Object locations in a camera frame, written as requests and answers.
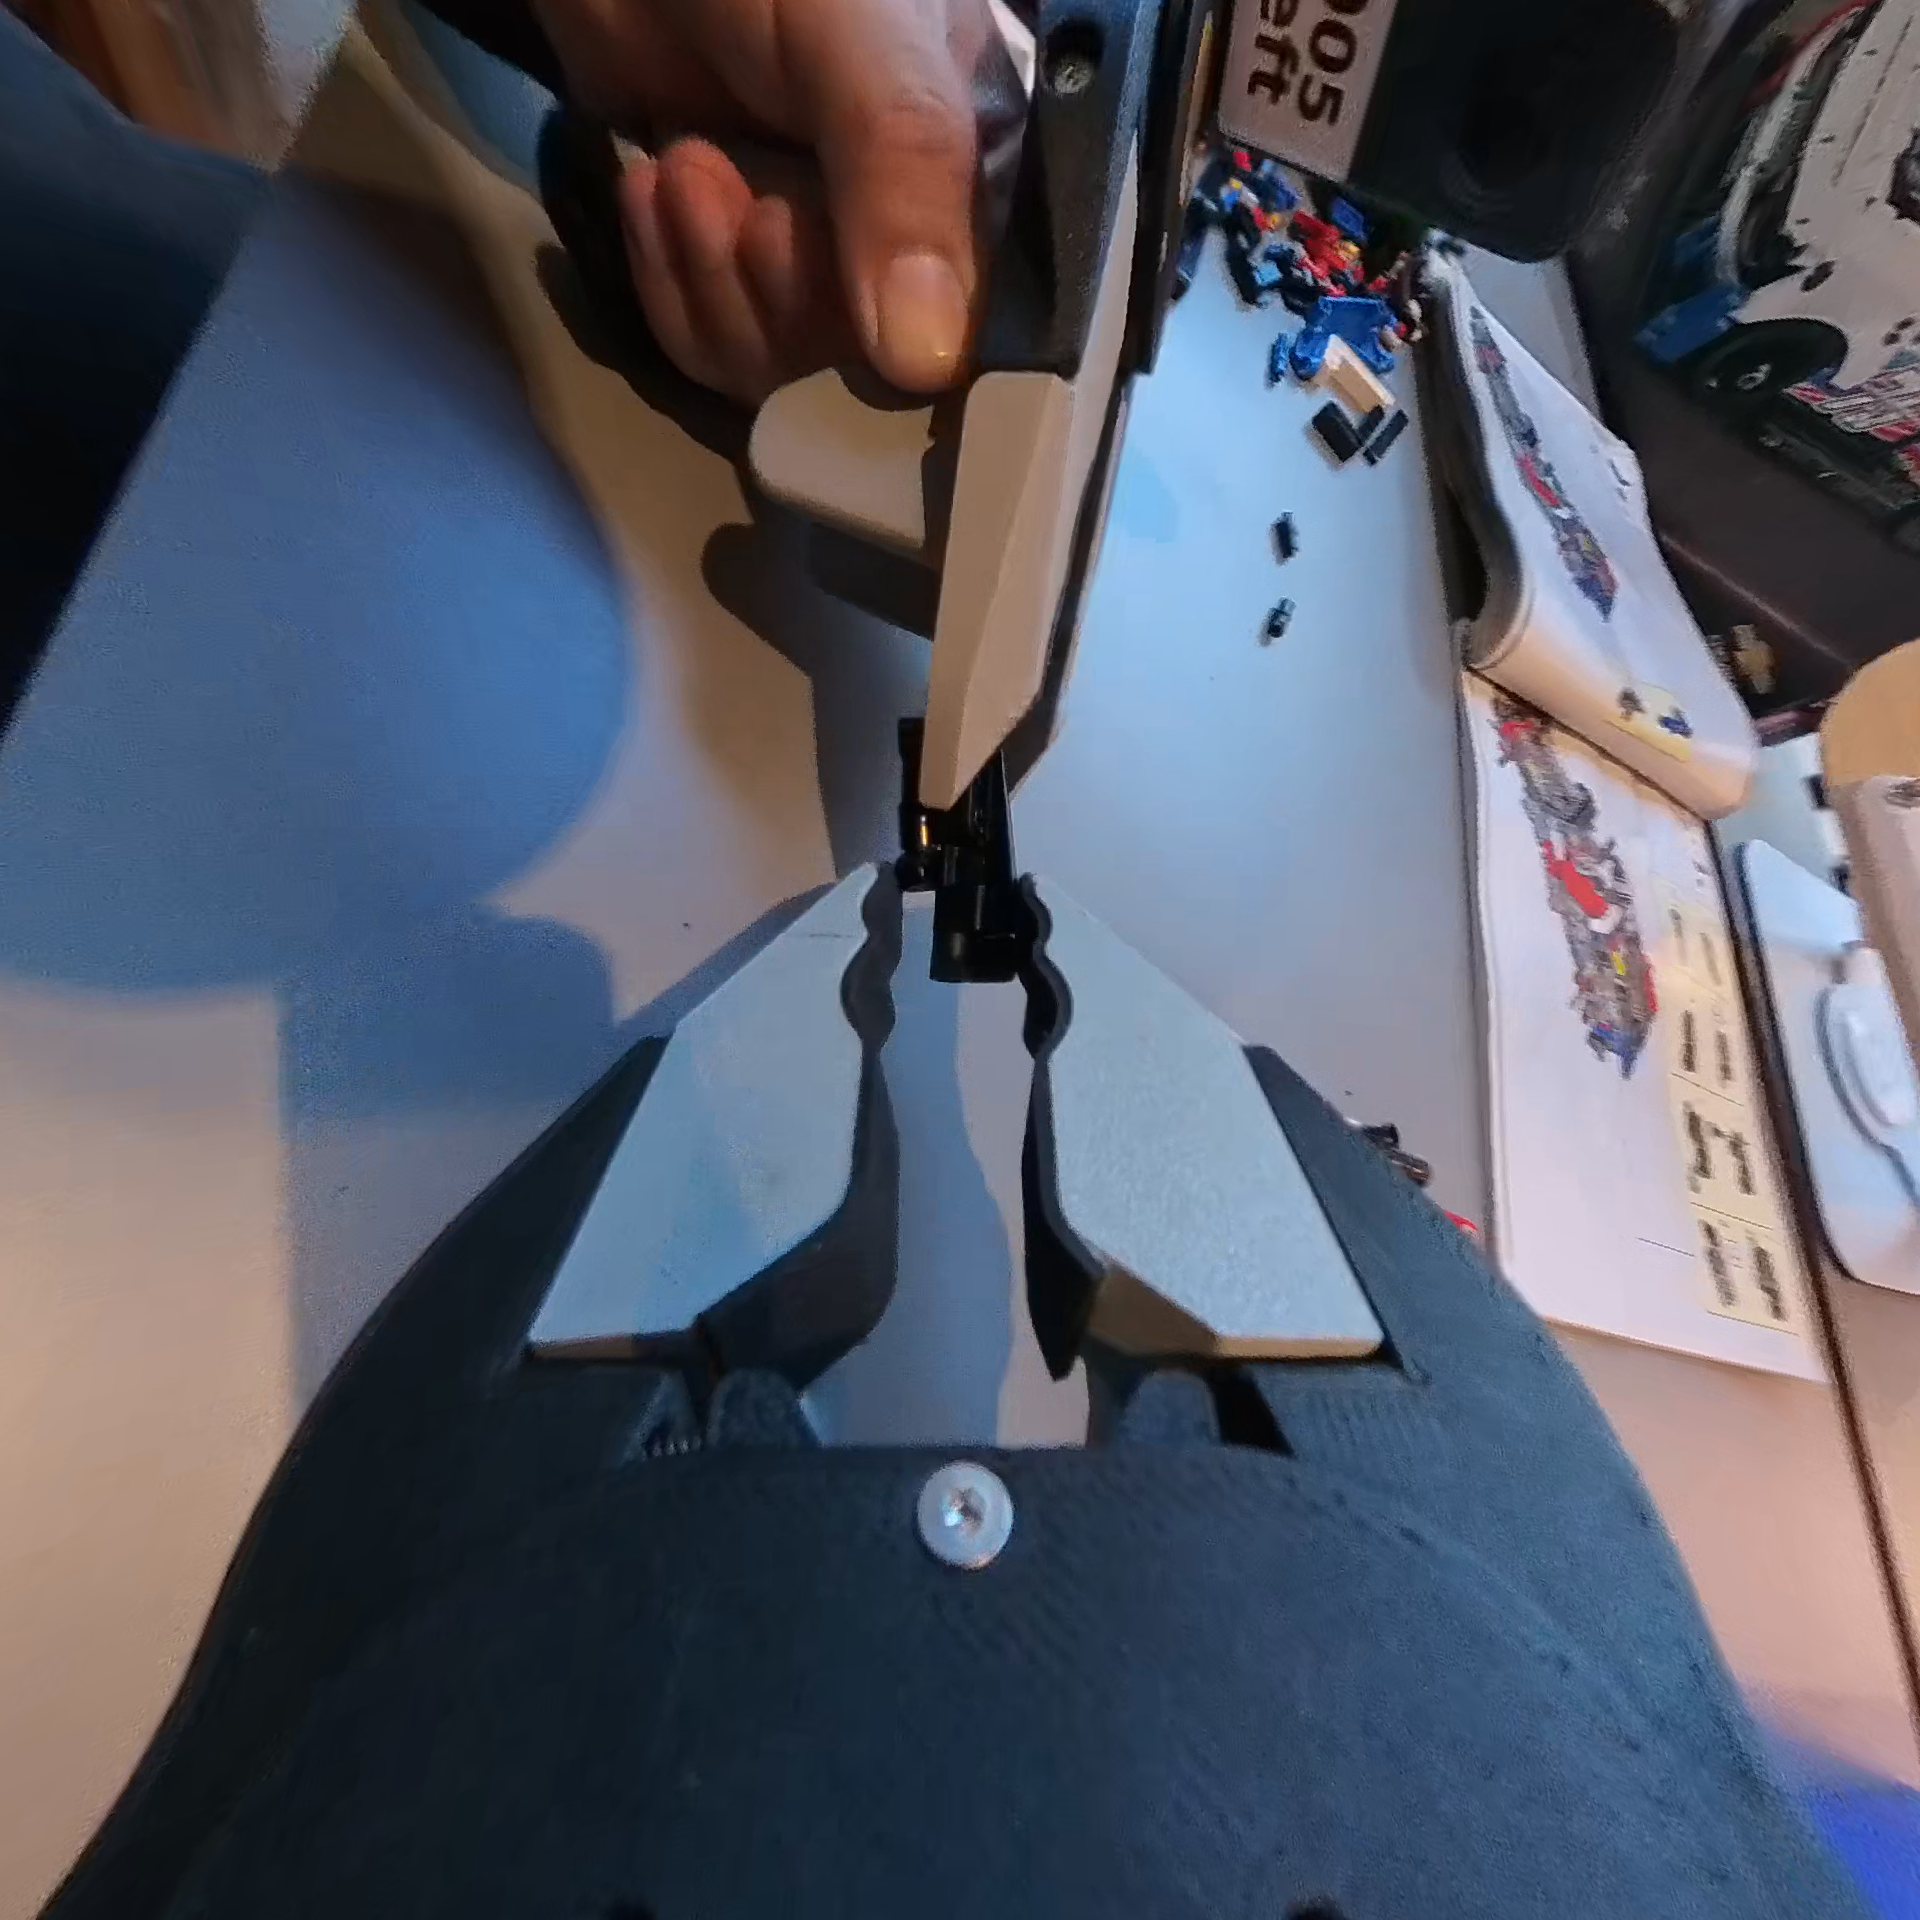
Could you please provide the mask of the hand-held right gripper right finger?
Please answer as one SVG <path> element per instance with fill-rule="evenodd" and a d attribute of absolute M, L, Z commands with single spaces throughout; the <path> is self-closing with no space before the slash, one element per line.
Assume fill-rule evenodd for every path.
<path fill-rule="evenodd" d="M 1027 1310 L 1077 1365 L 1357 1362 L 1385 1330 L 1240 1034 L 1020 880 Z"/>

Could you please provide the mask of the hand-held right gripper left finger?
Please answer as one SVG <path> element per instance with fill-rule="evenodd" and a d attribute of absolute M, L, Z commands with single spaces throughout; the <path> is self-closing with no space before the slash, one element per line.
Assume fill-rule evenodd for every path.
<path fill-rule="evenodd" d="M 657 1053 L 528 1351 L 806 1391 L 876 1332 L 901 1272 L 901 887 L 868 862 Z"/>

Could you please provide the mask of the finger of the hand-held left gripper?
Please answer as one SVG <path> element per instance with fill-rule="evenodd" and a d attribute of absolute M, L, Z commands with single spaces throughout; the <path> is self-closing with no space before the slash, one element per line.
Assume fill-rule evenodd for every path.
<path fill-rule="evenodd" d="M 927 687 L 927 809 L 959 805 L 1044 690 L 1123 386 L 1138 229 L 1141 155 L 1129 153 L 1078 372 L 983 372 L 966 397 Z"/>

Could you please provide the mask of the small black toy brick assembly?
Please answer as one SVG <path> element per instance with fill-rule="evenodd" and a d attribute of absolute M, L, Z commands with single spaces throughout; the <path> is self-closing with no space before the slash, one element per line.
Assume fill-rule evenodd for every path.
<path fill-rule="evenodd" d="M 924 720 L 897 729 L 901 762 L 899 856 L 905 896 L 933 901 L 928 974 L 951 987 L 1003 987 L 1020 979 L 1035 944 L 1013 836 L 1000 754 L 988 759 L 948 806 L 921 796 Z"/>

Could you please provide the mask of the grey desk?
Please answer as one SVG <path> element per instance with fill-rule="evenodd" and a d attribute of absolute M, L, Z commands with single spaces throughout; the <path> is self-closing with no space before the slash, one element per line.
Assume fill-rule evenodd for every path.
<path fill-rule="evenodd" d="M 568 333 L 355 30 L 5 741 L 5 1850 L 58 1879 L 377 1303 L 897 842 L 924 646 Z M 1484 1219 L 1424 436 L 1341 474 L 1210 266 L 1020 859 Z M 1301 550 L 1278 565 L 1272 522 Z M 1297 605 L 1262 644 L 1268 611 Z"/>

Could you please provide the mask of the person's left hand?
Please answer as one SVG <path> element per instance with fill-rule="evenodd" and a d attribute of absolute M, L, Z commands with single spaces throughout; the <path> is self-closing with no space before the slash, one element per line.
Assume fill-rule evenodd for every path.
<path fill-rule="evenodd" d="M 980 144 L 1018 79 L 990 4 L 547 3 L 571 97 L 635 147 L 619 220 L 639 311 L 747 408 L 863 361 L 931 397 L 980 308 Z"/>

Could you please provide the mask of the pile of loose toy bricks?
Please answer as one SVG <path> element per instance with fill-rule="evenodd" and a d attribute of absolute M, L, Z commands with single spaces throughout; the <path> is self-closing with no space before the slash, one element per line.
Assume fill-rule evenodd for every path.
<path fill-rule="evenodd" d="M 1188 157 L 1171 300 L 1219 268 L 1237 308 L 1272 318 L 1261 380 L 1311 397 L 1333 469 L 1381 467 L 1409 433 L 1398 376 L 1424 339 L 1415 254 L 1358 200 L 1249 147 Z"/>

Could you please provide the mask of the toy car set box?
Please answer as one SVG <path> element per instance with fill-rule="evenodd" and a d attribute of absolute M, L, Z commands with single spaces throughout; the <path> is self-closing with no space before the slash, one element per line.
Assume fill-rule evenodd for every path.
<path fill-rule="evenodd" d="M 1669 568 L 1788 738 L 1918 631 L 1918 7 L 1691 29 L 1571 272 Z"/>

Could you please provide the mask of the toy brick instruction booklet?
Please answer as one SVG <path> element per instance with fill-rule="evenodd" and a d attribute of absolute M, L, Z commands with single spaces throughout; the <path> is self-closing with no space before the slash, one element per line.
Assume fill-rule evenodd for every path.
<path fill-rule="evenodd" d="M 1826 1383 L 1713 834 L 1754 724 L 1636 455 L 1426 266 L 1428 449 L 1484 583 L 1454 637 L 1495 1256 L 1556 1328 Z"/>

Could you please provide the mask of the white flat box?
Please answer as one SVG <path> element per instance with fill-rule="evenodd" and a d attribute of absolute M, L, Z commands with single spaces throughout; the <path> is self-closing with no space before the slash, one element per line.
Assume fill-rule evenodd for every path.
<path fill-rule="evenodd" d="M 1825 1251 L 1862 1286 L 1918 1293 L 1918 1085 L 1886 968 L 1856 902 L 1767 841 L 1738 852 L 1743 901 Z"/>

